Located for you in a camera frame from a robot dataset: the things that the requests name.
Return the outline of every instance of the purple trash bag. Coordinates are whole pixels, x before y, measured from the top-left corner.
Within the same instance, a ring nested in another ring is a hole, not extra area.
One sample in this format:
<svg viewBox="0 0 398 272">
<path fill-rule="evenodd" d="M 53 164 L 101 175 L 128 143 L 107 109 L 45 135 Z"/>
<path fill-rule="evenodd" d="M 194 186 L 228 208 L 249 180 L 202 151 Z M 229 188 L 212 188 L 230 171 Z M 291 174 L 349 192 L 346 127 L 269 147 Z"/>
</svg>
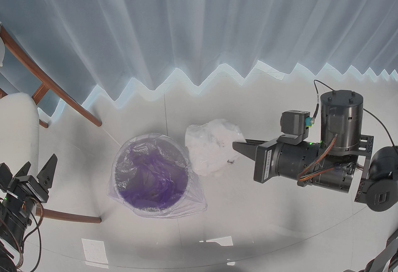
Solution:
<svg viewBox="0 0 398 272">
<path fill-rule="evenodd" d="M 143 217 L 176 218 L 207 207 L 185 150 L 154 133 L 128 140 L 119 150 L 108 195 Z"/>
</svg>

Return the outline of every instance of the plastic bag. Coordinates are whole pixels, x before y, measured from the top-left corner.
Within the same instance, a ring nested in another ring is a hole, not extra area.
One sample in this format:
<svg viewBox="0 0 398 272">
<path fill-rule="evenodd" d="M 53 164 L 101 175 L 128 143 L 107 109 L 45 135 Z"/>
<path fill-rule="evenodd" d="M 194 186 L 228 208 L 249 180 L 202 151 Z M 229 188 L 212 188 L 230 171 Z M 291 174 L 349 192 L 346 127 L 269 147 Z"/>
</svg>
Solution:
<svg viewBox="0 0 398 272">
<path fill-rule="evenodd" d="M 154 133 L 132 138 L 121 147 L 108 195 L 149 218 L 182 217 L 207 207 L 185 150 L 170 137 Z"/>
<path fill-rule="evenodd" d="M 239 153 L 232 148 L 233 141 L 245 141 L 238 126 L 224 119 L 200 125 L 190 125 L 185 132 L 185 146 L 189 151 L 192 169 L 208 176 L 228 164 L 233 164 Z"/>
</svg>

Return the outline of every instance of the curtain fold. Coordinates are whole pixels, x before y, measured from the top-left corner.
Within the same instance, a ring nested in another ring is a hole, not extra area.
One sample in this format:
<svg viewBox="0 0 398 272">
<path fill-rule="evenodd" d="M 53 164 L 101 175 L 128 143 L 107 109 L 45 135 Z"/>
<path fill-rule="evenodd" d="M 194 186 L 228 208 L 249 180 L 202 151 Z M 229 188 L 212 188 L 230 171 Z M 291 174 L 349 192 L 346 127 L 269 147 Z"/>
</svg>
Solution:
<svg viewBox="0 0 398 272">
<path fill-rule="evenodd" d="M 96 85 L 116 100 L 132 77 L 153 90 L 176 67 L 196 85 L 223 63 L 242 76 L 257 60 L 283 73 L 398 67 L 397 0 L 0 0 L 0 21 L 80 103 Z M 6 54 L 0 87 L 33 94 L 16 62 Z"/>
</svg>

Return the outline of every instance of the chair seat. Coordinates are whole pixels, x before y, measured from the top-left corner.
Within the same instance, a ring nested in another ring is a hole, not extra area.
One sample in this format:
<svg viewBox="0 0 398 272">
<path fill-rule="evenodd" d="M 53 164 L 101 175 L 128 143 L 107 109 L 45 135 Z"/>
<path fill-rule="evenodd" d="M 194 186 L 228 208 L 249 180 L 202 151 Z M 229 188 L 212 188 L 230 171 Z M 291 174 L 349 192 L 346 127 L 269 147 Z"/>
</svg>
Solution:
<svg viewBox="0 0 398 272">
<path fill-rule="evenodd" d="M 0 163 L 12 174 L 29 161 L 29 175 L 36 176 L 39 163 L 39 113 L 32 98 L 25 93 L 0 99 Z"/>
</svg>

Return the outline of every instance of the floor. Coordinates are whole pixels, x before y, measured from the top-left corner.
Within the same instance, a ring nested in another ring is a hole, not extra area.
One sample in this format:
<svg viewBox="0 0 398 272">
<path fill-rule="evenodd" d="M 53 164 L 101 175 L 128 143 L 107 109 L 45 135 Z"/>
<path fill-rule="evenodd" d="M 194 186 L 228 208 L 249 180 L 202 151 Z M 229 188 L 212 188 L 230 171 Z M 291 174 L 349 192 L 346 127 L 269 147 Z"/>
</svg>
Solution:
<svg viewBox="0 0 398 272">
<path fill-rule="evenodd" d="M 220 70 L 198 88 L 183 74 L 175 74 L 155 91 L 132 82 L 117 102 L 99 89 L 85 106 L 102 120 L 101 127 L 66 105 L 48 129 L 40 129 L 39 165 L 53 153 L 58 157 L 46 207 L 98 215 L 103 222 L 44 220 L 37 271 L 363 269 L 398 228 L 398 205 L 376 213 L 354 203 L 359 172 L 348 194 L 301 188 L 282 177 L 262 185 L 253 181 L 253 161 L 242 156 L 221 176 L 200 177 L 208 208 L 179 219 L 142 218 L 107 195 L 113 158 L 126 140 L 156 132 L 184 145 L 187 126 L 215 118 L 239 125 L 246 138 L 270 140 L 280 134 L 283 111 L 314 110 L 313 78 L 304 67 L 288 75 L 255 68 L 246 79 Z M 317 78 L 336 89 L 361 93 L 364 107 L 379 116 L 398 141 L 396 77 L 361 75 L 355 69 L 341 75 L 326 67 Z M 374 151 L 390 144 L 368 115 L 363 133 L 375 136 Z M 319 141 L 319 136 L 318 121 L 308 139 Z M 221 244 L 208 242 L 217 238 L 223 238 Z M 103 244 L 92 242 L 85 254 L 82 239 Z M 37 245 L 37 237 L 27 244 L 24 270 L 34 266 Z"/>
</svg>

